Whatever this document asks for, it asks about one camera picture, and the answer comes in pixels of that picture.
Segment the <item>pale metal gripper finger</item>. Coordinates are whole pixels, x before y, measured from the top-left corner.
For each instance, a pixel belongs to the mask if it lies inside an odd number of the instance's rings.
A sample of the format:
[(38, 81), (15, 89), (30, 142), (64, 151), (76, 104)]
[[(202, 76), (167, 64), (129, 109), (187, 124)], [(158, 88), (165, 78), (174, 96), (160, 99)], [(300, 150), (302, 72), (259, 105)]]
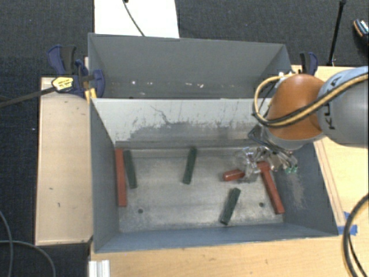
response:
[(244, 168), (244, 176), (239, 179), (240, 183), (253, 183), (259, 177), (261, 171), (257, 164), (248, 164)]
[(236, 166), (256, 166), (263, 154), (261, 148), (242, 148), (234, 154), (234, 163)]

